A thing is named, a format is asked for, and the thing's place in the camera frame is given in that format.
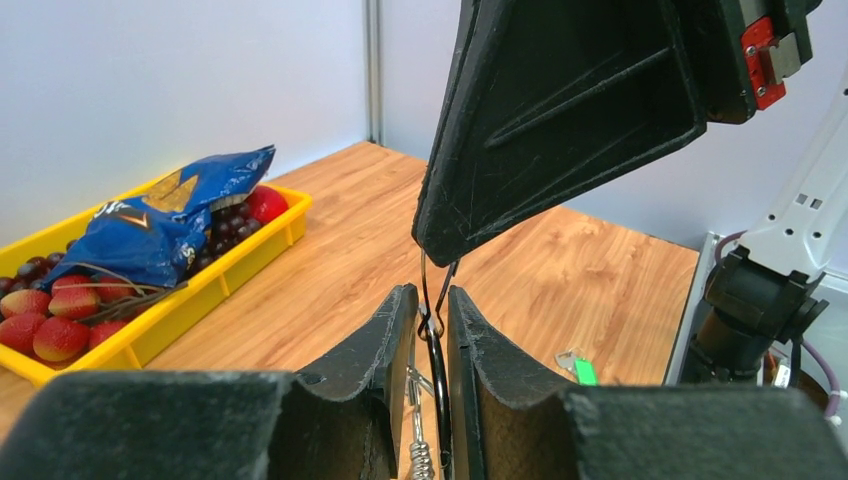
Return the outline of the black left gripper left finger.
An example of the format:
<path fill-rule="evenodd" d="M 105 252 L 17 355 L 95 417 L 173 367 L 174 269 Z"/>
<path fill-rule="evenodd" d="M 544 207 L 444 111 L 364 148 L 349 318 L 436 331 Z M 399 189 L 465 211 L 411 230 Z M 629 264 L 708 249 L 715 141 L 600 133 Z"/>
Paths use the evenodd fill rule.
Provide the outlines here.
<path fill-rule="evenodd" d="M 394 479 L 418 292 L 301 370 L 79 371 L 33 397 L 5 479 Z"/>

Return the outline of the large metal keyring with keys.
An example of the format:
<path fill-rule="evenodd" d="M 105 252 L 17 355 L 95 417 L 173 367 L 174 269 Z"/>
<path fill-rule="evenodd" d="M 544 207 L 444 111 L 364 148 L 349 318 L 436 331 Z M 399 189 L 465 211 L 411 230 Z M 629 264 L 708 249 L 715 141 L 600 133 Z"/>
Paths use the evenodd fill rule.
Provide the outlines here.
<path fill-rule="evenodd" d="M 455 277 L 458 263 L 447 267 L 438 295 L 430 296 L 427 277 L 428 256 L 420 254 L 420 276 L 423 299 L 418 307 L 418 320 L 414 333 L 416 339 L 426 346 L 428 376 L 416 367 L 416 350 L 410 348 L 406 367 L 406 397 L 412 409 L 412 441 L 409 446 L 410 477 L 412 479 L 453 479 L 453 425 L 449 394 L 447 360 L 442 346 L 445 321 L 441 309 Z M 425 438 L 425 422 L 422 395 L 427 393 L 434 401 L 437 453 L 432 454 Z"/>

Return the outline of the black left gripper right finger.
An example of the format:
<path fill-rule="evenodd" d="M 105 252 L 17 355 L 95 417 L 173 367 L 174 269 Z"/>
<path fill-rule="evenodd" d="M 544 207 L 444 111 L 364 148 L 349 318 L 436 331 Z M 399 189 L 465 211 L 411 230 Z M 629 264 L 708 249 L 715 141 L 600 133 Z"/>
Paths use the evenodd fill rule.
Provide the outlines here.
<path fill-rule="evenodd" d="M 457 479 L 843 479 L 847 456 L 801 393 L 739 385 L 582 386 L 448 293 Z"/>

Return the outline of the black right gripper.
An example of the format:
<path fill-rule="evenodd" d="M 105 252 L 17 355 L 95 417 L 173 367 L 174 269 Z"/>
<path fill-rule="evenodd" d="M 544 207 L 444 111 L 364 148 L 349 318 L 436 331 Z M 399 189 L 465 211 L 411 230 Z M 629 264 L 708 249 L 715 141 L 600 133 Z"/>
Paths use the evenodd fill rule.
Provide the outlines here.
<path fill-rule="evenodd" d="M 817 0 L 677 1 L 686 55 L 710 122 L 742 124 L 786 95 L 813 57 Z"/>

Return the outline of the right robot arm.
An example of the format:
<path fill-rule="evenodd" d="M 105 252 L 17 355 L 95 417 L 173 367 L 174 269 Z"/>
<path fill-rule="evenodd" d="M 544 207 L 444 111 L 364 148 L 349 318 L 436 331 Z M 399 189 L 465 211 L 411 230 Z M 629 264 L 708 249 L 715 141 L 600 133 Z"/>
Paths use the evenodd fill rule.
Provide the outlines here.
<path fill-rule="evenodd" d="M 412 235 L 433 264 L 781 100 L 813 1 L 465 1 Z M 840 93 L 778 199 L 708 277 L 689 381 L 750 381 L 799 346 L 847 217 Z"/>

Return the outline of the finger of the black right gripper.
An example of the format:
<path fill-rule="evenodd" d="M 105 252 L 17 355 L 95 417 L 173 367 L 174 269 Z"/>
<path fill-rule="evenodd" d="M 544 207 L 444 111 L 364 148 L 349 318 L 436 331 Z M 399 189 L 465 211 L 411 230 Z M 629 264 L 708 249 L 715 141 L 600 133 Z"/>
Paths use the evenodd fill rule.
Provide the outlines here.
<path fill-rule="evenodd" d="M 413 238 L 444 267 L 705 130 L 673 2 L 465 1 Z"/>

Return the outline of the green tagged key bunch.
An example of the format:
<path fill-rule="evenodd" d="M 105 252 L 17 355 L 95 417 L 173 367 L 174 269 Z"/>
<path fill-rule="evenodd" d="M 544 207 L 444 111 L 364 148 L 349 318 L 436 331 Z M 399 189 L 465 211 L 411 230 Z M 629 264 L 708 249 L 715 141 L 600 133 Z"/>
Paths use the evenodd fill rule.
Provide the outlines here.
<path fill-rule="evenodd" d="M 570 373 L 577 384 L 598 386 L 599 379 L 594 365 L 580 350 L 566 350 L 554 356 L 557 366 Z"/>

